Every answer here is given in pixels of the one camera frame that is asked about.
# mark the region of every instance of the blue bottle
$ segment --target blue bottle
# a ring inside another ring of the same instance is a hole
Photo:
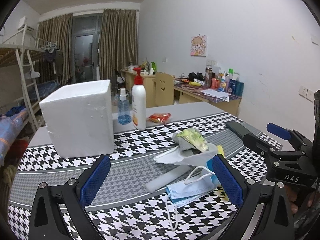
[[[118,123],[127,124],[131,122],[130,110],[129,110],[129,100],[125,94],[125,88],[120,89],[120,98],[118,100]]]

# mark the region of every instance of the canvas painting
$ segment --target canvas painting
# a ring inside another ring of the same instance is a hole
[[[191,56],[207,56],[207,35],[198,35],[192,37],[191,41]]]

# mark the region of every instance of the gray table surface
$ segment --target gray table surface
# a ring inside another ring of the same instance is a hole
[[[146,117],[149,117],[154,113],[170,113],[171,114],[170,122],[177,122],[181,120],[202,117],[210,114],[219,114],[222,112],[224,111],[206,102],[197,102],[197,103],[190,103],[190,104],[147,108]],[[117,118],[118,118],[117,113],[112,114],[113,133],[120,133],[120,132],[125,132],[125,131],[130,131],[135,129],[132,122],[126,125],[121,125],[118,123]],[[161,125],[161,124],[147,122],[147,127],[152,127],[156,125]],[[52,141],[48,134],[48,130],[46,127],[41,127],[35,133],[28,147],[36,147],[39,145],[48,145],[48,144],[52,144]]]

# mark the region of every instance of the bed ladder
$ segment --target bed ladder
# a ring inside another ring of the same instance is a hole
[[[29,62],[29,64],[27,64],[27,65],[24,65],[24,53],[25,52],[27,54],[28,62]],[[17,62],[18,62],[19,69],[20,69],[23,98],[24,98],[26,109],[29,114],[29,117],[28,117],[29,122],[31,123],[32,130],[35,133],[39,129],[39,127],[41,127],[41,125],[44,123],[43,117],[41,117],[41,119],[39,121],[37,121],[35,113],[34,113],[34,108],[40,102],[40,96],[39,96],[38,86],[36,83],[36,78],[32,78],[32,83],[27,85],[26,79],[24,76],[24,71],[23,71],[23,67],[26,67],[26,66],[31,67],[30,69],[32,71],[34,71],[34,66],[33,66],[33,63],[31,60],[30,51],[28,49],[25,50],[24,47],[22,47],[22,49],[20,50],[20,54],[19,54],[18,49],[16,49],[16,57],[17,57]],[[37,95],[37,102],[33,103],[33,104],[31,104],[30,97],[28,94],[28,87],[30,87],[30,86],[35,87],[35,91],[36,91],[36,95]]]

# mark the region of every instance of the blue face mask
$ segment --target blue face mask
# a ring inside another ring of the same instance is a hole
[[[167,196],[165,198],[165,205],[168,214],[168,220],[170,224],[170,228],[172,231],[177,229],[179,219],[178,219],[178,208],[183,207],[201,197],[206,195],[208,192],[214,190],[220,182],[216,175],[212,172],[212,160],[207,162],[207,167],[199,166],[196,167],[189,176],[185,179],[185,181],[179,181],[177,183],[168,185],[166,187]],[[190,180],[190,177],[194,174],[195,171],[202,169],[201,174],[194,176]],[[171,222],[171,217],[168,208],[168,199],[171,199],[174,211],[175,211],[175,226],[173,227]]]

